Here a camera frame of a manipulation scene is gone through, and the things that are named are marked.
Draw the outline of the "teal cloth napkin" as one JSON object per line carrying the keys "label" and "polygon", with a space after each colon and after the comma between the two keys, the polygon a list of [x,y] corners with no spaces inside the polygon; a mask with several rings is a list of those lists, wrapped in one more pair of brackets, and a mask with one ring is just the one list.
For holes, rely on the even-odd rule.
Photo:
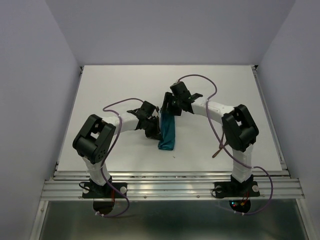
{"label": "teal cloth napkin", "polygon": [[160,133],[162,140],[158,143],[158,149],[163,151],[173,151],[176,142],[175,116],[167,112],[161,113]]}

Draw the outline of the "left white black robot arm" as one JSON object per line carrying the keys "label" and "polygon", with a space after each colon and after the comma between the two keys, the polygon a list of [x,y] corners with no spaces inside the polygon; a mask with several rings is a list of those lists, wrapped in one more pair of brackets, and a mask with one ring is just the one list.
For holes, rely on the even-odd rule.
{"label": "left white black robot arm", "polygon": [[94,191],[100,197],[111,193],[111,176],[105,161],[115,145],[112,141],[123,132],[136,130],[144,130],[149,139],[162,139],[159,116],[146,115],[146,112],[137,108],[114,117],[102,118],[91,114],[73,140],[72,147],[84,160],[90,180],[95,183]]}

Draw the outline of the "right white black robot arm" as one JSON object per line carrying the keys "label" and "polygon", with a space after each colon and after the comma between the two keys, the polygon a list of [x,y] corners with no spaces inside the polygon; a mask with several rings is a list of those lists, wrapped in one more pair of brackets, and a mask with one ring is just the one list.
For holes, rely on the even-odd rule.
{"label": "right white black robot arm", "polygon": [[196,93],[187,98],[178,98],[171,92],[164,95],[160,110],[160,132],[162,140],[158,144],[160,150],[173,150],[176,139],[175,116],[182,111],[200,115],[221,124],[226,143],[232,148],[227,154],[233,159],[231,192],[242,195],[248,190],[246,182],[252,176],[252,150],[259,134],[258,127],[248,108],[240,104],[228,106],[211,100],[214,95],[204,98]]}

